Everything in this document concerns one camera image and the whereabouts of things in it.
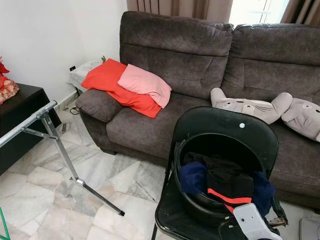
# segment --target gray plush toy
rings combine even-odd
[[[287,92],[279,94],[271,103],[244,98],[227,98],[220,88],[211,90],[212,107],[255,116],[267,124],[272,124],[288,110],[292,96]]]
[[[320,106],[294,98],[290,108],[281,118],[289,128],[320,142]]]

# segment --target marble floor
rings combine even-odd
[[[125,216],[117,215],[83,188],[72,187],[52,140],[44,139],[0,176],[0,207],[11,239],[150,239],[165,169],[102,152],[79,115],[68,110],[58,114],[65,127],[62,124],[57,130],[78,175],[125,211]],[[286,202],[282,206],[289,220],[289,226],[279,229],[284,240],[299,239],[300,219],[320,220],[311,209]],[[1,223],[0,234],[4,234]],[[170,239],[158,231],[157,240]]]

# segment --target brown curtain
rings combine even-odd
[[[320,26],[320,0],[290,0],[281,23]]]
[[[128,11],[228,22],[233,0],[127,0]]]

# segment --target sofa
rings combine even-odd
[[[211,107],[210,91],[270,102],[288,92],[320,105],[320,27],[301,24],[238,25],[202,19],[125,12],[120,61],[160,76],[172,88],[156,118],[90,89],[76,101],[94,142],[106,153],[166,165],[178,118]],[[277,197],[320,209],[320,143],[281,119],[271,124],[278,157],[271,175]]]

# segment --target baseboard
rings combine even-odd
[[[71,93],[69,96],[66,96],[64,99],[58,102],[57,106],[54,107],[54,110],[56,112],[63,111],[64,109],[67,108],[69,104],[71,104],[77,98],[78,98],[77,92]]]

